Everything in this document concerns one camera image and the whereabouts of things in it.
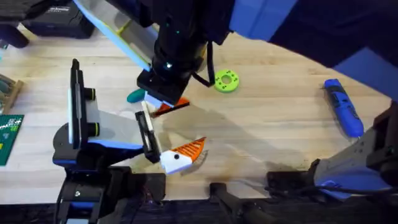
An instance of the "green plastic part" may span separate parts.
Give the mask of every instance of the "green plastic part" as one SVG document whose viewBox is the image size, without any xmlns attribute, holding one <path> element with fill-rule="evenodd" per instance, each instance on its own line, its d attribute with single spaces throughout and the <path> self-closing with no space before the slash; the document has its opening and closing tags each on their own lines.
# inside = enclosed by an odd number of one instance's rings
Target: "green plastic part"
<svg viewBox="0 0 398 224">
<path fill-rule="evenodd" d="M 0 166 L 7 164 L 24 115 L 0 115 Z"/>
<path fill-rule="evenodd" d="M 145 97 L 145 90 L 138 89 L 130 93 L 130 95 L 127 97 L 127 102 L 137 103 L 144 100 L 144 97 Z"/>
<path fill-rule="evenodd" d="M 216 73 L 215 88 L 222 93 L 229 93 L 237 89 L 239 86 L 239 76 L 234 71 L 225 69 Z"/>
</svg>

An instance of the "black cable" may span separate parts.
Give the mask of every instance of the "black cable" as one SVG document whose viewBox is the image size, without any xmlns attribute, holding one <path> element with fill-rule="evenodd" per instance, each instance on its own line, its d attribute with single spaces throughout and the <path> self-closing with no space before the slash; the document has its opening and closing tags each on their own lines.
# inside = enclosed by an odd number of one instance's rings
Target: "black cable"
<svg viewBox="0 0 398 224">
<path fill-rule="evenodd" d="M 339 187 L 327 187 L 327 186 L 313 186 L 313 187 L 305 187 L 296 191 L 298 194 L 306 191 L 312 190 L 329 190 L 333 192 L 343 192 L 347 194 L 356 194 L 356 195 L 391 195 L 398 193 L 398 188 L 391 188 L 386 190 L 355 190 L 355 189 L 342 189 Z"/>
<path fill-rule="evenodd" d="M 207 72 L 209 75 L 210 85 L 212 86 L 216 83 L 216 80 L 213 63 L 213 43 L 211 41 L 207 43 Z"/>
<path fill-rule="evenodd" d="M 298 196 L 302 193 L 311 192 L 314 190 L 328 190 L 331 192 L 342 192 L 342 193 L 356 194 L 356 195 L 391 195 L 398 193 L 398 188 L 391 188 L 386 190 L 355 190 L 355 189 L 343 189 L 339 187 L 327 187 L 327 186 L 310 186 L 298 190 L 285 191 L 285 192 L 270 188 L 266 188 L 266 190 L 269 191 L 270 193 L 277 193 L 278 195 L 285 197 Z"/>
<path fill-rule="evenodd" d="M 67 178 L 65 178 L 65 180 L 63 180 L 63 183 L 61 185 L 61 189 L 60 189 L 60 193 L 58 194 L 57 197 L 57 202 L 55 202 L 55 211 L 54 211 L 54 216 L 53 216 L 53 224 L 58 224 L 58 212 L 60 210 L 60 204 L 61 204 L 61 194 L 63 192 L 63 188 L 65 186 L 65 182 L 66 182 Z"/>
<path fill-rule="evenodd" d="M 213 43 L 211 41 L 207 43 L 207 73 L 209 76 L 208 81 L 199 76 L 196 72 L 192 72 L 192 77 L 206 87 L 211 87 L 216 83 L 213 63 Z"/>
</svg>

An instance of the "green gear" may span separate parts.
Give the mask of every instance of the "green gear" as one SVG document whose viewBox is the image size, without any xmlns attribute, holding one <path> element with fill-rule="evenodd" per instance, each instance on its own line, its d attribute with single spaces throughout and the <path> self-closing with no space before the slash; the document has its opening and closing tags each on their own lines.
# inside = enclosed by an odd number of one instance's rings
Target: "green gear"
<svg viewBox="0 0 398 224">
<path fill-rule="evenodd" d="M 223 77 L 228 77 L 231 80 L 231 82 L 230 83 L 223 82 Z M 232 92 L 239 85 L 238 74 L 236 74 L 234 71 L 229 70 L 229 69 L 218 71 L 216 73 L 215 78 L 216 78 L 215 88 L 217 91 L 220 91 L 222 93 Z"/>
</svg>

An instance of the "green circuit board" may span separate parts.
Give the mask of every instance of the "green circuit board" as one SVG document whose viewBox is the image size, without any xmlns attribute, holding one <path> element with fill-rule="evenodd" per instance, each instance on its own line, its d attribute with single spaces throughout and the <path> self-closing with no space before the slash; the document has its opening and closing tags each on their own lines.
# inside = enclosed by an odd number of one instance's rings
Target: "green circuit board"
<svg viewBox="0 0 398 224">
<path fill-rule="evenodd" d="M 24 115 L 0 115 L 0 166 L 7 164 Z"/>
</svg>

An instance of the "teal object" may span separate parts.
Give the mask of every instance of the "teal object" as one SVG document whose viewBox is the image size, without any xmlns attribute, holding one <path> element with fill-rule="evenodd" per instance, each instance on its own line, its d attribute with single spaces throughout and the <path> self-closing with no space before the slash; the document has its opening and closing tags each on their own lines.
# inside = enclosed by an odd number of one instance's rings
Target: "teal object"
<svg viewBox="0 0 398 224">
<path fill-rule="evenodd" d="M 127 97 L 127 102 L 137 103 L 144 100 L 144 97 L 145 97 L 145 90 L 138 89 L 130 93 L 130 95 Z"/>
</svg>

